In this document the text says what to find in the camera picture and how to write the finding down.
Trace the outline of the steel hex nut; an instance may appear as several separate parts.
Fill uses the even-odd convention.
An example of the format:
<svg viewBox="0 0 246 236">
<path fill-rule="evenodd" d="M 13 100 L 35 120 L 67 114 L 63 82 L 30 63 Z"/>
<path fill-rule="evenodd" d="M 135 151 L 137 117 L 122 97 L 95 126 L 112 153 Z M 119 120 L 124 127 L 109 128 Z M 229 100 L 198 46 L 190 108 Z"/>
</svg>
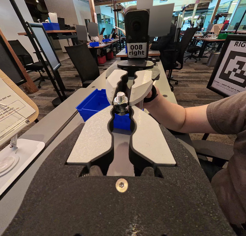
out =
<svg viewBox="0 0 246 236">
<path fill-rule="evenodd" d="M 113 100 L 113 105 L 116 107 L 127 107 L 128 98 L 126 96 L 116 96 Z"/>
</svg>

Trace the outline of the black framed marker sign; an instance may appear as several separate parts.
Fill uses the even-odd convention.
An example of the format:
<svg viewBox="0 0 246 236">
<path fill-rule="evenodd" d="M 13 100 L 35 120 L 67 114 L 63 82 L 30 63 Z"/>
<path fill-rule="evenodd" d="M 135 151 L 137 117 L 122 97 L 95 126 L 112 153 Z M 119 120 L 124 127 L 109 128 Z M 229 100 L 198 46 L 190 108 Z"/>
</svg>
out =
<svg viewBox="0 0 246 236">
<path fill-rule="evenodd" d="M 207 89 L 224 98 L 246 90 L 245 34 L 227 35 Z"/>
</svg>

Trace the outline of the person's right hand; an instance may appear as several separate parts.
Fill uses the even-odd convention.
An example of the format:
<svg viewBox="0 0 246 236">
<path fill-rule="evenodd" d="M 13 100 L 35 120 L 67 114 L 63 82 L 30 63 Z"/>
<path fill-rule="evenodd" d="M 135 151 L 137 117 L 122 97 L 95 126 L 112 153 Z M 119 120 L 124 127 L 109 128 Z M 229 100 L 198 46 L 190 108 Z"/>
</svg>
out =
<svg viewBox="0 0 246 236">
<path fill-rule="evenodd" d="M 161 95 L 157 87 L 155 87 L 155 89 L 156 97 L 150 102 L 144 102 L 143 108 L 146 109 L 160 124 L 167 128 L 172 121 L 172 104 Z"/>
</svg>

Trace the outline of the blue plastic bin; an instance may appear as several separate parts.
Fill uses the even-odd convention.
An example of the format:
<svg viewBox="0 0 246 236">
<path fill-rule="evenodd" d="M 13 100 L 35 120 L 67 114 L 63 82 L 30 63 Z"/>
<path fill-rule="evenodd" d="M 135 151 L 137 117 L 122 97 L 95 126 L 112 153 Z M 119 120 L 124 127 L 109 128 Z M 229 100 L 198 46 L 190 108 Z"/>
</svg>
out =
<svg viewBox="0 0 246 236">
<path fill-rule="evenodd" d="M 95 89 L 90 95 L 88 95 L 77 107 L 80 116 L 83 121 L 86 122 L 91 116 L 108 107 L 110 103 L 106 97 L 105 89 Z M 115 114 L 114 128 L 130 130 L 130 118 L 129 114 L 120 116 Z"/>
</svg>

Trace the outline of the grey trash can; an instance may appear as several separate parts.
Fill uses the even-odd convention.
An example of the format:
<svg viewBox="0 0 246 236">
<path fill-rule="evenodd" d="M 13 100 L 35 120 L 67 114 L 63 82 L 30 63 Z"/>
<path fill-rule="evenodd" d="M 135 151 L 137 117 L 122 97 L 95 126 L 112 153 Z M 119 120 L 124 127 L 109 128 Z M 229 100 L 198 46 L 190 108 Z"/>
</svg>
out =
<svg viewBox="0 0 246 236">
<path fill-rule="evenodd" d="M 207 60 L 206 65 L 208 67 L 215 67 L 219 56 L 220 56 L 220 52 L 212 52 Z"/>
</svg>

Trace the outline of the thick steel bolt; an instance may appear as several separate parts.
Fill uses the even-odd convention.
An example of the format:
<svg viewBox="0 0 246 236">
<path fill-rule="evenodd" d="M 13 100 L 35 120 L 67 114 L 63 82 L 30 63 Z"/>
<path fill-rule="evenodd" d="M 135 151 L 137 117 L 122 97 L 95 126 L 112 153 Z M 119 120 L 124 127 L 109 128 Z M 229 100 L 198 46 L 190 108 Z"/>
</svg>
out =
<svg viewBox="0 0 246 236">
<path fill-rule="evenodd" d="M 124 92 L 118 92 L 117 94 L 116 94 L 116 96 L 126 96 L 125 95 L 125 93 Z M 115 109 L 115 114 L 117 114 L 117 115 L 120 115 L 120 116 L 124 116 L 124 115 L 126 115 L 127 113 L 128 113 L 128 105 L 127 105 L 127 107 L 115 107 L 114 106 L 114 109 Z"/>
</svg>

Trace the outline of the black framed floor sign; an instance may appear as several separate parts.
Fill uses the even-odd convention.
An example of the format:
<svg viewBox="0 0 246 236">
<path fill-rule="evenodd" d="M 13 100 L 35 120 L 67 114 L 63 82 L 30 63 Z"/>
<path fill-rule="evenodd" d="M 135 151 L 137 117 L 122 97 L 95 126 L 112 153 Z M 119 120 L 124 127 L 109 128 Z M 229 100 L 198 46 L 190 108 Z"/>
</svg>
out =
<svg viewBox="0 0 246 236">
<path fill-rule="evenodd" d="M 53 86 L 58 94 L 60 102 L 65 101 L 69 95 L 65 94 L 65 91 L 73 92 L 74 89 L 66 89 L 63 81 L 60 77 L 58 69 L 61 67 L 61 63 L 55 53 L 54 47 L 48 38 L 45 28 L 42 23 L 26 22 L 30 29 L 36 43 L 38 44 L 43 56 L 49 64 L 49 67 L 56 80 Z"/>
</svg>

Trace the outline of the wooden column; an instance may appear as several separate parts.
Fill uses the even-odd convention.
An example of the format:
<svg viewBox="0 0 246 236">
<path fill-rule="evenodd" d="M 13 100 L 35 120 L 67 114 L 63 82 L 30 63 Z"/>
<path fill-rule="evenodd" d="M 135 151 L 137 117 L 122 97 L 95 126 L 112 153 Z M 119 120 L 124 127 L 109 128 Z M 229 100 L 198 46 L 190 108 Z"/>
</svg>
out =
<svg viewBox="0 0 246 236">
<path fill-rule="evenodd" d="M 28 75 L 27 71 L 25 70 L 24 66 L 20 62 L 19 58 L 17 57 L 16 53 L 12 49 L 11 45 L 9 44 L 8 40 L 4 36 L 2 30 L 0 30 L 0 36 L 1 36 L 1 41 L 3 41 L 4 45 L 7 47 L 7 50 L 9 50 L 11 56 L 13 57 L 17 67 L 19 68 L 21 74 L 25 78 L 26 82 L 23 83 L 23 87 L 25 91 L 28 94 L 33 94 L 38 91 L 37 86 L 34 84 L 34 82 L 31 80 L 30 76 Z"/>
<path fill-rule="evenodd" d="M 214 11 L 213 11 L 212 16 L 211 16 L 210 24 L 212 24 L 213 21 L 214 21 L 214 18 L 215 18 L 215 16 L 216 16 L 216 13 L 217 13 L 217 10 L 218 10 L 218 7 L 219 7 L 219 5 L 220 5 L 220 1 L 221 1 L 221 0 L 217 0 L 217 4 L 216 4 L 216 6 L 214 7 Z"/>
<path fill-rule="evenodd" d="M 97 23 L 97 14 L 95 11 L 94 0 L 88 0 L 88 1 L 89 1 L 89 6 L 90 6 L 92 22 Z"/>
</svg>

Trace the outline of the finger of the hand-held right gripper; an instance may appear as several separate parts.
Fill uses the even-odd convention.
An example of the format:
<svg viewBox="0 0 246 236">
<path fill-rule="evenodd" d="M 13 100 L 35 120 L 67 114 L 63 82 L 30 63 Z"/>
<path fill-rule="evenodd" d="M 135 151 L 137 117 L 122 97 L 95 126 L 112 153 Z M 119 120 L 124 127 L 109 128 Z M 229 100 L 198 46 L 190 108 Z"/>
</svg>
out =
<svg viewBox="0 0 246 236">
<path fill-rule="evenodd" d="M 134 80 L 128 80 L 128 105 L 134 106 L 142 101 L 153 85 L 152 70 L 136 71 Z"/>
<path fill-rule="evenodd" d="M 106 79 L 106 97 L 113 105 L 113 101 L 118 92 L 126 92 L 128 82 L 128 72 L 121 69 L 114 69 Z"/>
</svg>

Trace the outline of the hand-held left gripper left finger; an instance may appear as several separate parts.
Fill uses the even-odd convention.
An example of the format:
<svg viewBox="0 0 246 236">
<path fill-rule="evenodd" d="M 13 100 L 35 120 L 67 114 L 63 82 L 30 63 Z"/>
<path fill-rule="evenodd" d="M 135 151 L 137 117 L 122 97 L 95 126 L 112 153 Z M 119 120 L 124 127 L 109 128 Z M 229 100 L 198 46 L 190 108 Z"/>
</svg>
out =
<svg viewBox="0 0 246 236">
<path fill-rule="evenodd" d="M 84 124 L 66 161 L 68 165 L 83 165 L 90 169 L 99 166 L 107 175 L 114 159 L 113 131 L 114 107 L 104 108 Z"/>
</svg>

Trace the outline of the wooden display board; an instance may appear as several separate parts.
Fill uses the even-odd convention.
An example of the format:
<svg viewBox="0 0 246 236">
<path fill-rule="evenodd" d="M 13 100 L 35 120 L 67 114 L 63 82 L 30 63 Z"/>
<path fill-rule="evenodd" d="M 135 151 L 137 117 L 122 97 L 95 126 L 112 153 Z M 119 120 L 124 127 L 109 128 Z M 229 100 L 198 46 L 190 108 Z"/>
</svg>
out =
<svg viewBox="0 0 246 236">
<path fill-rule="evenodd" d="M 0 70 L 0 77 L 16 94 L 18 94 L 27 104 L 36 110 L 36 112 L 29 116 L 28 119 L 30 123 L 38 123 L 39 109 L 37 105 L 2 70 Z"/>
</svg>

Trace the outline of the black pole stand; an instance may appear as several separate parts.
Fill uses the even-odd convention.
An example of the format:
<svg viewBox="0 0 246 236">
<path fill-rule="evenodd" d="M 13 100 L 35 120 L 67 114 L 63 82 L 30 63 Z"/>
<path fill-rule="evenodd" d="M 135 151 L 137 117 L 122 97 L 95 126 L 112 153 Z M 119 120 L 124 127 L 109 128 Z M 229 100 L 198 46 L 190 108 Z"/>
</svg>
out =
<svg viewBox="0 0 246 236">
<path fill-rule="evenodd" d="M 60 105 L 64 100 L 66 100 L 67 97 L 66 97 L 66 95 L 62 95 L 62 94 L 60 93 L 60 91 L 59 91 L 59 89 L 58 89 L 58 87 L 57 87 L 57 84 L 56 84 L 56 82 L 55 82 L 53 76 L 51 75 L 51 73 L 50 73 L 50 71 L 49 71 L 49 69 L 48 69 L 48 66 L 47 66 L 46 63 L 45 63 L 45 60 L 44 60 L 43 56 L 41 55 L 40 49 L 38 48 L 38 46 L 37 46 L 37 44 L 36 44 L 36 41 L 35 41 L 34 38 L 33 38 L 33 31 L 30 31 L 29 25 L 27 24 L 27 22 L 25 22 L 25 20 L 24 20 L 24 18 L 23 18 L 23 16 L 22 16 L 22 14 L 21 14 L 21 12 L 20 12 L 20 10 L 19 10 L 19 8 L 18 8 L 18 6 L 17 6 L 15 0 L 9 0 L 9 1 L 10 1 L 10 3 L 11 3 L 11 5 L 12 5 L 14 11 L 15 11 L 15 13 L 17 14 L 17 17 L 18 17 L 19 20 L 20 20 L 20 22 L 21 22 L 21 24 L 22 24 L 22 26 L 23 26 L 23 28 L 24 28 L 24 30 L 25 30 L 25 32 L 26 32 L 26 35 L 28 36 L 28 38 L 29 38 L 29 40 L 30 40 L 32 46 L 34 47 L 38 59 L 41 60 L 41 63 L 42 63 L 42 65 L 44 66 L 44 69 L 45 69 L 45 71 L 46 71 L 46 73 L 47 73 L 49 79 L 51 80 L 51 83 L 52 83 L 52 85 L 53 85 L 53 87 L 54 87 L 54 89 L 55 89 L 55 91 L 56 91 L 56 93 L 57 93 L 57 95 L 58 95 L 58 97 L 55 98 L 55 99 L 52 101 L 53 106 L 54 106 L 54 107 L 57 107 L 57 106 Z"/>
</svg>

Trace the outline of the black monitor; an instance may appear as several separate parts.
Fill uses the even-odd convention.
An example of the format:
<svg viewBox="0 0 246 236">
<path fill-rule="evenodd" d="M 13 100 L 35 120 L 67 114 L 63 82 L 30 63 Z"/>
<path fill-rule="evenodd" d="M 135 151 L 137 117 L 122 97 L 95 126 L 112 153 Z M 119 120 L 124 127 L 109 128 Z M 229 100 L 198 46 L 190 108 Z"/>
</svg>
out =
<svg viewBox="0 0 246 236">
<path fill-rule="evenodd" d="M 18 66 L 2 37 L 0 37 L 0 69 L 17 86 L 27 82 L 20 67 Z"/>
</svg>

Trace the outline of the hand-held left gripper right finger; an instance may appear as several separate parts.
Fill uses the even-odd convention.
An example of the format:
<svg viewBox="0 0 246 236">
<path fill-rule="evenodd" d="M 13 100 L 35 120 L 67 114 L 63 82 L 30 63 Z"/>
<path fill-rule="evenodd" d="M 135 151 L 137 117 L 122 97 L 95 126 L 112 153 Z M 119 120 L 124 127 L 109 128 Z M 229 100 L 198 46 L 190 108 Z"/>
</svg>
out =
<svg viewBox="0 0 246 236">
<path fill-rule="evenodd" d="M 130 142 L 129 160 L 134 166 L 135 176 L 145 168 L 174 167 L 176 161 L 161 131 L 158 122 L 137 106 L 129 108 Z"/>
</svg>

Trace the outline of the wooden top desk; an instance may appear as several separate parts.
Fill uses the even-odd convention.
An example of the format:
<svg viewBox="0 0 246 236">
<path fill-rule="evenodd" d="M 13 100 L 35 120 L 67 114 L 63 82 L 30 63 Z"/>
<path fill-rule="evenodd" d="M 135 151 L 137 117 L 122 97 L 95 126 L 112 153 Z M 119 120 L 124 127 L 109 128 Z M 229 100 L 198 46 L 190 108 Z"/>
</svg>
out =
<svg viewBox="0 0 246 236">
<path fill-rule="evenodd" d="M 48 37 L 54 40 L 71 39 L 73 45 L 78 45 L 76 30 L 50 30 L 46 31 Z"/>
</svg>

